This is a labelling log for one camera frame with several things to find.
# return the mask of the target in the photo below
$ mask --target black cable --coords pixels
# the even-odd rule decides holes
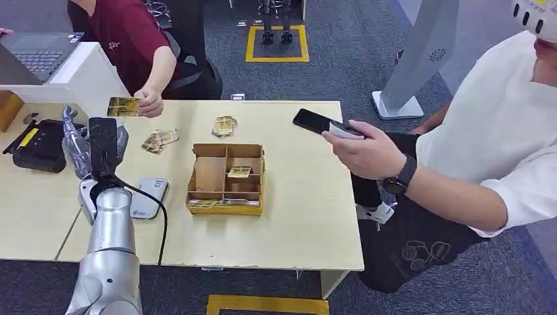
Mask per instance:
[[[119,184],[121,184],[124,187],[127,187],[130,190],[133,190],[134,192],[136,192],[138,194],[144,195],[145,197],[151,199],[152,201],[155,201],[160,206],[160,208],[162,209],[162,213],[164,215],[164,229],[162,230],[162,241],[161,241],[161,244],[160,244],[160,251],[159,251],[159,254],[158,254],[158,263],[157,263],[157,265],[160,266],[161,263],[162,263],[162,254],[164,252],[164,244],[166,242],[166,230],[168,228],[168,215],[166,214],[166,208],[164,207],[164,204],[162,204],[162,202],[160,200],[156,199],[155,197],[151,196],[150,194],[148,194],[148,193],[146,193],[146,192],[144,192],[140,189],[137,189],[136,187],[134,187],[134,186],[124,182],[122,179],[118,178],[116,176],[116,174],[114,174],[114,172],[110,169],[108,161],[106,160],[106,152],[102,153],[102,160],[104,162],[104,167],[106,168],[106,171]]]

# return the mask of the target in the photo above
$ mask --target hand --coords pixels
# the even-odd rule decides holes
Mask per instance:
[[[411,132],[409,132],[410,135],[423,135],[424,133],[429,133],[430,130],[429,128],[427,128],[425,125],[421,125],[419,127],[417,127],[416,129],[412,130]]]
[[[0,36],[2,36],[3,34],[10,34],[11,32],[13,31],[7,28],[0,28]]]
[[[397,176],[406,163],[406,156],[380,129],[361,121],[350,125],[368,139],[352,140],[334,136],[328,131],[323,137],[332,144],[333,152],[348,169],[364,179],[386,179]]]
[[[143,87],[137,91],[133,97],[141,99],[139,103],[139,113],[142,116],[153,118],[160,116],[164,105],[162,104],[162,97],[154,89]]]

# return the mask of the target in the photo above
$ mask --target table leg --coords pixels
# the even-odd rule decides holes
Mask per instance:
[[[329,298],[329,295],[336,289],[336,287],[346,278],[350,273],[348,270],[327,270],[321,272],[321,295],[324,300]]]

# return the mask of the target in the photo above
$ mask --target red t-shirt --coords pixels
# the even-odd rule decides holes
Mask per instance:
[[[96,40],[133,95],[147,82],[155,51],[169,46],[166,36],[141,0],[97,0],[89,21]]]

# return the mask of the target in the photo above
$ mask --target yellow floor marking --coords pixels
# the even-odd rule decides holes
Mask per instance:
[[[282,30],[282,26],[273,26],[272,30]],[[254,57],[256,44],[256,31],[264,30],[263,26],[251,26],[248,33],[248,44],[246,45],[246,62],[309,62],[309,49],[305,36],[304,25],[290,26],[291,30],[297,30],[300,35],[301,57]]]
[[[241,295],[209,295],[207,315],[221,310],[251,310],[329,315],[329,302],[323,300],[286,299],[280,297],[248,297]]]

